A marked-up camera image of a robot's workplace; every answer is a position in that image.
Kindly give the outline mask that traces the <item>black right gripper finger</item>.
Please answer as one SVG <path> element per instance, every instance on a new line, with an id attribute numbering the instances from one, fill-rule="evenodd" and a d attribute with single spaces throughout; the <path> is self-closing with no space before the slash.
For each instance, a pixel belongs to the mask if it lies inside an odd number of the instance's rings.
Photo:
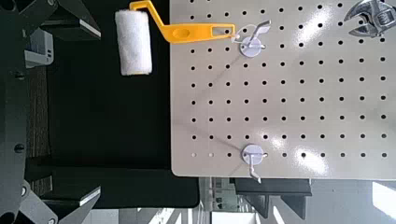
<path id="1" fill-rule="evenodd" d="M 41 199 L 24 181 L 18 224 L 82 224 L 100 196 L 97 187 L 80 199 Z"/>
<path id="2" fill-rule="evenodd" d="M 101 39 L 101 30 L 82 0 L 32 0 L 21 10 L 30 35 L 40 28 L 63 41 Z"/>

